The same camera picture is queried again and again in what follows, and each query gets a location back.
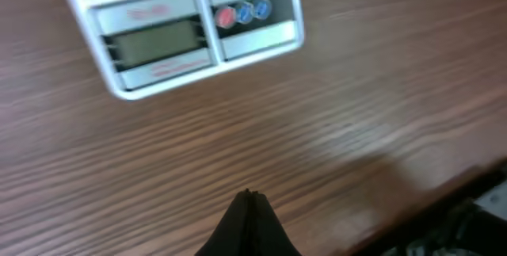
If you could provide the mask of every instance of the red button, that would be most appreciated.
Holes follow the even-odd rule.
[[[219,9],[215,15],[215,23],[221,28],[231,28],[236,23],[236,10],[229,6]]]

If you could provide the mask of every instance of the digital kitchen scale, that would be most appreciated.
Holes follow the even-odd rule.
[[[299,0],[69,0],[109,89],[136,100],[296,50]]]

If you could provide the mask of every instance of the wooden table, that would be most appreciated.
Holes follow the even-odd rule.
[[[245,188],[347,254],[507,152],[507,0],[303,8],[302,50],[126,102],[65,0],[0,0],[0,254],[191,255]]]

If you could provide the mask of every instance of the scale display screen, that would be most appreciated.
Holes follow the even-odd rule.
[[[182,21],[112,38],[124,68],[200,48],[192,21]]]

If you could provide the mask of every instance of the blue button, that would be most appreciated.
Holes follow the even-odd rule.
[[[249,24],[254,19],[254,5],[248,2],[240,2],[236,6],[236,21],[241,24]]]
[[[273,5],[269,0],[257,0],[254,3],[253,15],[257,19],[265,20],[271,15]]]

